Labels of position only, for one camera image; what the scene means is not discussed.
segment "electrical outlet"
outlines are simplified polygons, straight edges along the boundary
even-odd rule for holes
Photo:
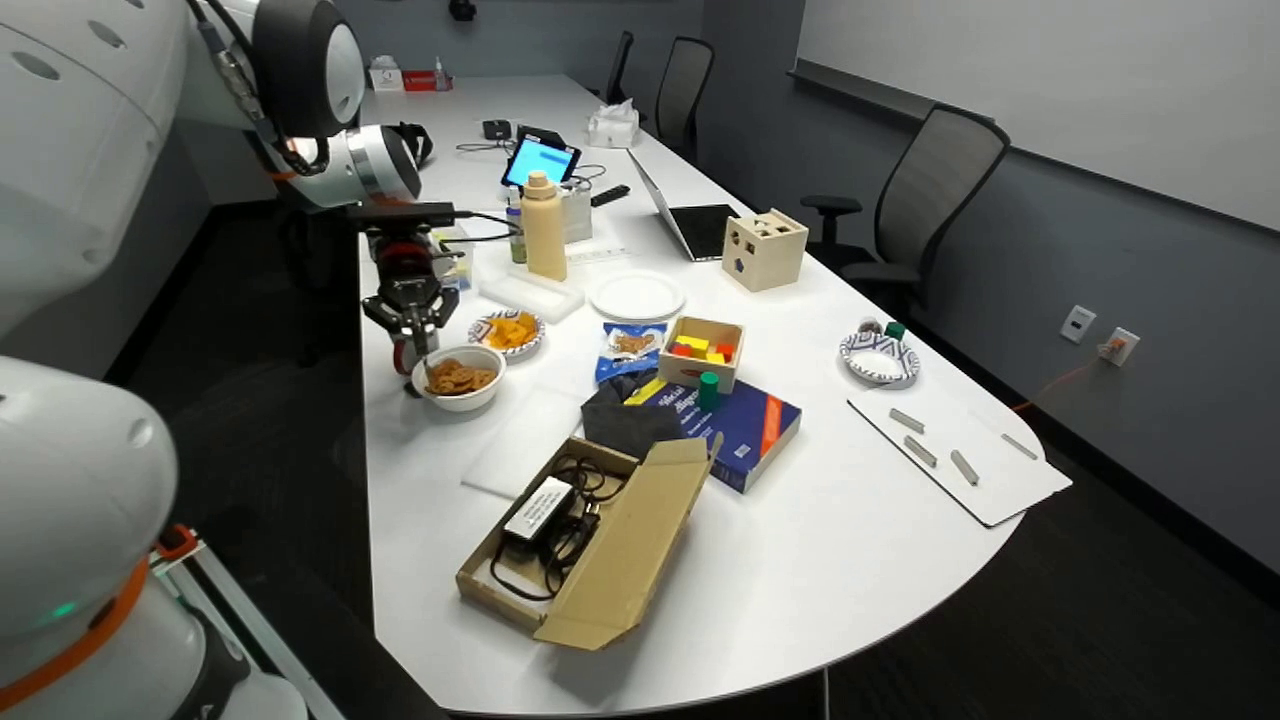
[[[1060,335],[1063,335],[1066,346],[1080,346],[1080,339],[1087,335],[1090,322],[1094,322],[1094,312],[1084,310],[1084,304],[1074,304],[1074,310],[1066,312]]]
[[[1094,355],[1123,368],[1137,346],[1138,335],[1132,330],[1111,330],[1111,335],[1094,349]]]

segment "cardboard box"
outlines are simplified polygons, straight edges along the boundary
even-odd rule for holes
[[[685,335],[700,335],[700,339],[708,339],[708,349],[731,349],[731,351],[722,359],[674,351],[674,346]],[[741,349],[742,349],[742,330],[741,324],[721,324],[721,322],[702,322],[702,317],[674,317],[674,324],[669,330],[665,355],[658,355],[658,375],[669,385],[693,385],[694,387],[694,382],[702,372],[717,372],[721,375],[721,398],[729,398],[731,385],[734,385]]]
[[[502,539],[506,516],[514,516],[543,477],[572,462],[593,462],[594,467],[625,477],[625,486],[598,504],[598,525],[558,593],[553,600],[523,600],[490,582],[490,557]],[[669,553],[681,539],[708,467],[708,450],[700,441],[652,443],[637,465],[625,452],[572,438],[463,562],[455,589],[463,600],[510,622],[531,641],[578,652],[607,650],[643,622],[643,610],[658,593]]]

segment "office chair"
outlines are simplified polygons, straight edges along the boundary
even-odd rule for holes
[[[984,189],[1006,151],[1003,129],[959,109],[930,109],[887,171],[874,199],[874,253],[857,245],[836,245],[836,220],[859,212],[846,198],[803,198],[800,204],[824,216],[824,241],[815,261],[824,261],[841,279],[859,289],[885,312],[898,322],[924,322],[924,279],[937,245],[959,216],[959,210]]]
[[[674,35],[669,53],[665,82],[652,104],[652,138],[681,156],[694,156],[694,104],[702,101],[717,47],[694,35]]]
[[[631,31],[625,31],[621,46],[616,46],[611,74],[607,74],[607,84],[603,84],[603,93],[598,93],[603,104],[625,104],[625,101],[631,101],[631,96],[625,93],[625,74],[627,74],[631,46],[637,46]]]

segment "conference table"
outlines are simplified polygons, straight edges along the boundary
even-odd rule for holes
[[[866,398],[845,368],[841,346],[885,322],[874,304],[803,258],[800,279],[748,293],[717,261],[685,261],[654,220],[637,167],[621,150],[588,145],[598,109],[569,77],[460,77],[450,93],[372,96],[365,120],[415,120],[436,151],[419,171],[419,199],[502,212],[506,151],[480,150],[480,120],[557,129],[583,150],[578,171],[594,189],[631,192],[593,212],[593,241],[569,245],[569,289],[578,298],[543,324],[531,355],[510,359],[490,409],[448,417],[404,392],[392,339],[365,322],[365,443],[369,443],[369,553],[374,641],[448,712],[490,716],[627,716],[686,708],[846,661],[916,625],[959,593],[1016,531],[975,525],[919,465],[887,443],[846,399]],[[643,138],[643,167],[681,204],[722,199],[717,182]],[[475,245],[440,346],[467,346],[467,330],[502,312],[484,289],[506,279],[506,245]],[[460,600],[455,570],[510,502],[463,486],[475,462],[502,458],[510,424],[537,430],[543,405],[588,399],[603,317],[593,293],[627,274],[665,277],[685,293],[686,317],[742,330],[741,382],[803,409],[800,432],[778,450],[750,492],[708,482],[665,584],[637,634],[603,652],[537,646],[520,627]],[[358,298],[374,267],[358,258]],[[968,409],[1026,452],[1035,432],[907,335],[919,385],[898,399],[926,417]]]

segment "phone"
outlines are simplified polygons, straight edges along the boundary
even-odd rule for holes
[[[514,129],[514,145],[523,145],[527,138],[539,139],[539,145],[553,145],[553,150],[569,150],[565,138],[553,134],[553,129],[520,125]]]
[[[578,159],[578,150],[553,150],[537,138],[523,138],[502,167],[502,183],[523,189],[527,171],[543,171],[553,183],[565,189],[565,182],[572,177]]]

